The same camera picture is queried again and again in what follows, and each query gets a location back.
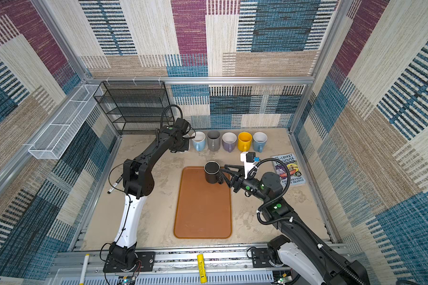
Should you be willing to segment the grey mug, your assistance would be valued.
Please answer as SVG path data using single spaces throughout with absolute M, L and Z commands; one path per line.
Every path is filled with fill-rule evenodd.
M 217 152 L 221 147 L 221 134 L 219 131 L 211 130 L 207 134 L 208 149 Z

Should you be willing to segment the light blue mug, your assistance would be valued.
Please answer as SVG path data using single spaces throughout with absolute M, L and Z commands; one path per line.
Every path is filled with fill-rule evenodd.
M 192 139 L 193 146 L 197 152 L 201 152 L 206 147 L 206 135 L 201 131 L 195 132 L 195 137 Z

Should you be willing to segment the black mug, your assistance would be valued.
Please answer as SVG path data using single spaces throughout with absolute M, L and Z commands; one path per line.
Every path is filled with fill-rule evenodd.
M 209 161 L 204 166 L 204 176 L 209 184 L 223 184 L 223 178 L 220 174 L 220 165 L 216 161 Z

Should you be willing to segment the blue speckled mug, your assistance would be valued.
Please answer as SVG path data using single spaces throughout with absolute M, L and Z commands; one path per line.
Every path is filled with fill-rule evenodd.
M 263 132 L 256 132 L 253 135 L 253 149 L 255 152 L 263 152 L 266 142 L 268 141 L 268 137 Z

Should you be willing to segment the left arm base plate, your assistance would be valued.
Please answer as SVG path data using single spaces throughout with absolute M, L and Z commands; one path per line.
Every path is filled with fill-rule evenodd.
M 130 252 L 108 255 L 103 267 L 104 273 L 137 273 L 153 270 L 156 252 Z

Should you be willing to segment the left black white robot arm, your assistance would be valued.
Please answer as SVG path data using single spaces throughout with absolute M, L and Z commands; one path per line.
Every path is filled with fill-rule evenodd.
M 103 272 L 129 273 L 139 268 L 136 254 L 137 230 L 147 196 L 155 186 L 152 169 L 163 154 L 169 150 L 180 152 L 190 138 L 190 124 L 183 118 L 182 109 L 171 104 L 160 116 L 160 128 L 154 141 L 134 159 L 127 159 L 121 166 L 122 184 L 125 193 L 124 211 L 120 228 L 114 242 L 109 244 Z

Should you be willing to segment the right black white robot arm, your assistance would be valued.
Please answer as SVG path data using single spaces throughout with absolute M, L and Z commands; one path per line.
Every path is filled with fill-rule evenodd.
M 365 267 L 327 245 L 286 202 L 289 186 L 281 184 L 278 174 L 266 172 L 260 179 L 255 177 L 263 163 L 256 159 L 250 170 L 225 165 L 216 174 L 216 181 L 262 201 L 256 212 L 259 223 L 272 225 L 282 233 L 267 245 L 271 265 L 290 267 L 311 285 L 368 285 Z

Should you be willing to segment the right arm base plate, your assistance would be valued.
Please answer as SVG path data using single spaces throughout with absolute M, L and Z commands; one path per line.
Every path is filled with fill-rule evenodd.
M 274 267 L 271 251 L 267 248 L 251 247 L 247 251 L 247 256 L 252 260 L 253 268 Z

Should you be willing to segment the yellow mug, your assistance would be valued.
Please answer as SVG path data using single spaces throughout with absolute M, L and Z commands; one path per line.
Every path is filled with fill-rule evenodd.
M 248 132 L 242 132 L 238 135 L 238 149 L 241 152 L 248 152 L 251 145 L 252 145 L 252 141 L 253 141 L 253 136 L 252 134 L 248 133 Z

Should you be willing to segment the purple mug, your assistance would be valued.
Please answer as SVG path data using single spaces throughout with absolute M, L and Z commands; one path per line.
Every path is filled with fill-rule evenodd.
M 222 136 L 222 147 L 223 149 L 231 153 L 237 145 L 237 136 L 232 132 L 224 133 Z

